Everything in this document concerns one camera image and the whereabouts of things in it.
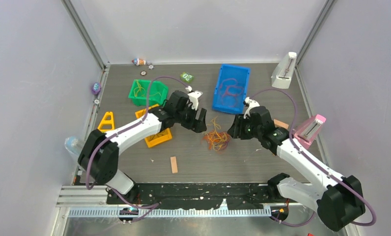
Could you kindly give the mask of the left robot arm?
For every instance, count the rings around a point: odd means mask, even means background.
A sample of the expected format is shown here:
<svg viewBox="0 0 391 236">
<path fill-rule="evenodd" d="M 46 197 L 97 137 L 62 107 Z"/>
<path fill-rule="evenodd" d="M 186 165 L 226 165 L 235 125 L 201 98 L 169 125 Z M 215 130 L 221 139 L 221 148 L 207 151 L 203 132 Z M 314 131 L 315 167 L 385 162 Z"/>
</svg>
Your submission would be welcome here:
<svg viewBox="0 0 391 236">
<path fill-rule="evenodd" d="M 146 137 L 158 134 L 176 123 L 195 133 L 206 131 L 206 109 L 198 108 L 202 92 L 176 90 L 163 105 L 146 108 L 139 119 L 106 133 L 93 130 L 82 148 L 77 163 L 99 185 L 107 185 L 125 203 L 138 197 L 134 181 L 118 169 L 122 152 Z"/>
</svg>

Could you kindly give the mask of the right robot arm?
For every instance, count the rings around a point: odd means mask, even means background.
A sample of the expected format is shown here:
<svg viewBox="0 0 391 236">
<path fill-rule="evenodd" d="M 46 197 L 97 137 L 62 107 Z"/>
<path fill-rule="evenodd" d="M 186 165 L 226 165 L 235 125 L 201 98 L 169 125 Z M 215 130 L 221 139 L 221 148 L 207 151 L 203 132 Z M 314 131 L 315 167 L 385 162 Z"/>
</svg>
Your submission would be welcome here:
<svg viewBox="0 0 391 236">
<path fill-rule="evenodd" d="M 278 174 L 268 181 L 267 193 L 272 201 L 297 201 L 317 213 L 324 225 L 335 232 L 366 212 L 360 181 L 324 165 L 287 129 L 276 127 L 264 106 L 250 109 L 247 115 L 235 115 L 227 132 L 234 139 L 257 139 L 263 148 L 285 160 L 310 182 L 307 185 L 287 174 Z"/>
</svg>

